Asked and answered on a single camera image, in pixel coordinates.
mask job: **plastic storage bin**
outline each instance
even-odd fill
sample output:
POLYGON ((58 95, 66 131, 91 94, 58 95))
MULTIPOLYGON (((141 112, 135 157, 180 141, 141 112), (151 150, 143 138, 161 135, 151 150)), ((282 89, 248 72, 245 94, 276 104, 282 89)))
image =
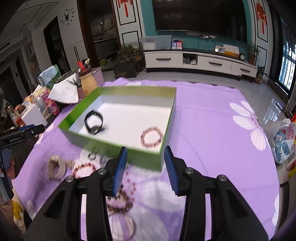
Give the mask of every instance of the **plastic storage bin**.
POLYGON ((143 50, 170 49, 171 35, 149 36, 141 38, 143 50))

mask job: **television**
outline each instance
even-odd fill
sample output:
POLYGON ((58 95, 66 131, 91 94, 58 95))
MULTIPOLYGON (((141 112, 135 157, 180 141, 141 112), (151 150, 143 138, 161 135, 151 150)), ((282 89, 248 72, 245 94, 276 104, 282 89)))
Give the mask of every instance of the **television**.
POLYGON ((152 0, 157 31, 222 35, 247 42, 242 0, 152 0))

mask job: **black watch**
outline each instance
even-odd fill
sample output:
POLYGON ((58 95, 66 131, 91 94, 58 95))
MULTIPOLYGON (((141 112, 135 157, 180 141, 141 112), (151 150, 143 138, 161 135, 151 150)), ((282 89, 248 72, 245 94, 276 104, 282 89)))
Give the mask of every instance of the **black watch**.
POLYGON ((87 115, 84 118, 84 125, 85 125, 88 133, 90 133, 92 135, 97 134, 102 129, 102 126, 103 126, 103 116, 102 116, 102 114, 100 112, 98 112, 98 111, 95 111, 95 110, 92 110, 92 111, 88 112, 87 115), (87 120, 92 115, 95 115, 95 116, 97 116, 97 117, 99 117, 101 119, 102 124, 100 126, 93 126, 91 128, 89 127, 89 125, 87 123, 87 120))

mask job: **chinese knot decoration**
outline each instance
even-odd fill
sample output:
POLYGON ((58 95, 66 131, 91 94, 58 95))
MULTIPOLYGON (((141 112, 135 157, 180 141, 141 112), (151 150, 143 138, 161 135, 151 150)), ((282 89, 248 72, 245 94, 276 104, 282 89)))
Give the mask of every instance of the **chinese knot decoration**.
POLYGON ((133 5, 133 0, 118 0, 118 7, 120 7, 120 4, 124 3, 124 8, 126 10, 126 17, 128 18, 128 9, 126 7, 126 2, 130 2, 131 5, 133 5))
POLYGON ((267 26, 267 19, 266 19, 265 11, 259 2, 256 3, 256 14, 257 14, 257 20, 259 19, 262 20, 262 33, 264 34, 264 21, 267 26))

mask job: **purple tablecloth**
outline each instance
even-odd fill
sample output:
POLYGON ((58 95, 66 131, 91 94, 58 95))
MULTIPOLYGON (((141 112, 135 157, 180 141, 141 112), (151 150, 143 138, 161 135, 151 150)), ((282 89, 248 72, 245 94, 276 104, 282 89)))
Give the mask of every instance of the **purple tablecloth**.
MULTIPOLYGON (((127 83, 130 82, 121 78, 104 86, 127 83)), ((201 83, 149 80, 140 83, 177 87, 176 114, 170 139, 173 154, 203 175, 227 175, 271 238, 278 215, 276 168, 266 136, 240 91, 201 83)), ((89 152, 71 144, 58 128, 72 108, 73 105, 65 108, 44 132, 14 180, 14 188, 31 217, 60 183, 48 178, 46 164, 51 155, 59 155, 64 160, 89 161, 89 152)), ((174 195, 165 167, 157 173, 128 166, 123 185, 133 201, 128 214, 137 229, 132 240, 179 240, 185 199, 174 195)), ((82 212, 81 238, 86 240, 85 210, 82 212)), ((124 224, 115 223, 116 235, 127 237, 124 224)), ((206 240, 210 234, 210 200, 206 196, 206 240)))

